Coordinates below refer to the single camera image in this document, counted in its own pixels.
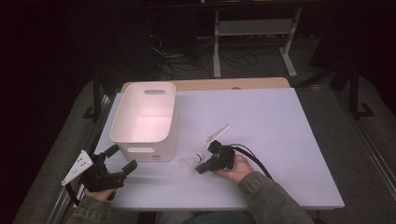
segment human hand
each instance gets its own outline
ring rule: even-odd
[[[253,173],[254,170],[251,168],[248,160],[243,157],[236,155],[233,158],[233,169],[229,171],[217,170],[213,173],[215,175],[224,176],[231,179],[235,184],[238,184],[246,175]]]
[[[116,193],[117,189],[106,189],[99,192],[89,192],[87,189],[84,190],[84,195],[87,197],[94,198],[99,202],[107,202],[107,199],[111,194]]]

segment white storage bin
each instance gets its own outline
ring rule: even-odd
[[[175,153],[178,115],[170,82],[137,82],[120,102],[110,138],[128,161],[170,161]]]

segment gray sleeve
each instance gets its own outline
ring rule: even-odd
[[[238,187],[257,224],[314,223],[280,185],[259,172],[245,176]]]
[[[110,203],[96,201],[90,197],[82,198],[80,204],[67,220],[67,224],[106,224],[109,223]]]

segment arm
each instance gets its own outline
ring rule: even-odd
[[[254,172],[247,159],[235,156],[231,171],[216,171],[238,184],[258,224],[313,223],[312,219],[276,182]]]
[[[84,191],[84,198],[67,220],[67,224],[109,223],[110,203],[108,197],[115,189],[101,192]]]

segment small white object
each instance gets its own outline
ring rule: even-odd
[[[170,161],[178,115],[171,82],[136,82],[122,96],[110,138],[128,161]]]
[[[193,175],[195,173],[195,167],[204,159],[203,154],[195,154],[193,157],[180,158],[177,161],[178,166],[181,168],[184,174]]]
[[[210,136],[208,136],[207,139],[206,139],[206,142],[205,142],[205,146],[208,146],[213,141],[218,139],[218,137],[220,135],[222,135],[229,127],[230,127],[230,124],[227,124],[224,128],[222,128],[222,129],[218,130],[217,132],[212,133]]]
[[[72,180],[74,180],[77,176],[81,175],[84,171],[86,171],[92,165],[93,165],[93,162],[92,162],[90,156],[87,154],[86,151],[81,150],[81,153],[79,154],[76,162],[73,164],[69,173],[66,175],[66,177],[62,181],[62,185],[65,186],[66,184],[70,183]]]

